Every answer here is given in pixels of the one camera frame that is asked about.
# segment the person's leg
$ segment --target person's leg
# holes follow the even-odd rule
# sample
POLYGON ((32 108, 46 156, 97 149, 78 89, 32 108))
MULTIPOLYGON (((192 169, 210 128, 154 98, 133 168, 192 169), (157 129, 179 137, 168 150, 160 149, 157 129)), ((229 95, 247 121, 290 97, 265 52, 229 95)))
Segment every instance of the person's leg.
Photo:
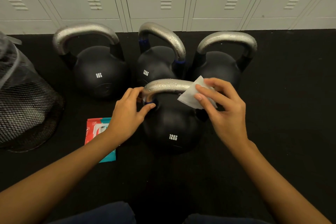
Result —
POLYGON ((210 215, 191 214, 184 224, 268 224, 261 220, 250 218, 226 218, 210 215))
POLYGON ((125 202, 103 205, 91 211, 57 220, 50 224, 136 224, 131 207, 125 202))

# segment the person's left arm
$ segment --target person's left arm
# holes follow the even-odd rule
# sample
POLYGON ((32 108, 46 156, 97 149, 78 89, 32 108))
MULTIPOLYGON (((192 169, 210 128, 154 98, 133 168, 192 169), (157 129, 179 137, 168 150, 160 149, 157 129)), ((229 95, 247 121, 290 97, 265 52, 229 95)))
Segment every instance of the person's left arm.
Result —
POLYGON ((109 126, 88 144, 0 193, 1 223, 37 223, 107 154, 126 141, 155 104, 137 112, 142 87, 117 101, 109 126))

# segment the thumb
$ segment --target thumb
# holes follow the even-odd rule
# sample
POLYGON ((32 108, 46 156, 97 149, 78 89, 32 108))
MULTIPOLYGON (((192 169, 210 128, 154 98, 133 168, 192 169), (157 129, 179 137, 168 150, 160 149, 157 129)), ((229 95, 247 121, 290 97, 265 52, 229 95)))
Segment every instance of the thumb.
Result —
POLYGON ((206 110, 209 117, 212 117, 217 114, 216 108, 210 103, 209 99, 200 93, 197 93, 194 95, 195 99, 198 100, 198 102, 201 104, 201 106, 206 110))
POLYGON ((141 108, 141 110, 137 113, 138 118, 143 122, 146 114, 153 109, 156 106, 156 104, 151 103, 151 104, 146 104, 144 107, 141 108))

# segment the red and teal package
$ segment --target red and teal package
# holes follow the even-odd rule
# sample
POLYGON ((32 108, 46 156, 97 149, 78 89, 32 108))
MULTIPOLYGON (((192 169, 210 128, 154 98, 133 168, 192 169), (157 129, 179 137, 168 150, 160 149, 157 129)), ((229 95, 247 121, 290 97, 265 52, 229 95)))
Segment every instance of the red and teal package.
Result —
MULTIPOLYGON (((86 122, 86 136, 85 136, 85 144, 90 142, 96 135, 105 131, 110 123, 111 118, 93 118, 88 119, 86 122)), ((110 162, 116 160, 116 150, 112 151, 109 155, 103 158, 102 162, 110 162)))

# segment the black kettlebell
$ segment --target black kettlebell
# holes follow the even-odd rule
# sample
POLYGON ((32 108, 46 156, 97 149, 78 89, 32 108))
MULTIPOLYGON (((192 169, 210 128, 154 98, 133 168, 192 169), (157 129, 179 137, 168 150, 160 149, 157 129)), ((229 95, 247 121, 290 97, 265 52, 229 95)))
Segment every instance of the black kettlebell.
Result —
POLYGON ((150 82, 142 92, 143 104, 155 103, 143 122, 149 143, 168 153, 183 153, 193 149, 203 133, 207 116, 177 100, 192 82, 161 79, 150 82))
POLYGON ((200 75, 203 78, 216 77, 231 82, 237 88, 241 73, 250 63, 256 51, 256 40, 246 33, 230 31, 213 33, 199 43, 186 79, 195 81, 200 75), (243 55, 235 61, 229 54, 224 52, 206 52, 208 46, 221 42, 243 45, 243 55))
POLYGON ((119 39, 110 28, 96 23, 63 27, 56 31, 52 42, 61 59, 73 71, 78 88, 88 95, 98 99, 114 98, 130 86, 130 70, 119 39), (73 56, 67 48, 68 40, 87 34, 105 36, 110 47, 92 46, 77 57, 73 56))
POLYGON ((146 22, 139 29, 139 45, 141 55, 136 67, 138 86, 145 86, 158 79, 183 78, 186 49, 174 32, 154 22, 146 22), (165 40, 171 48, 151 47, 148 39, 149 34, 165 40))

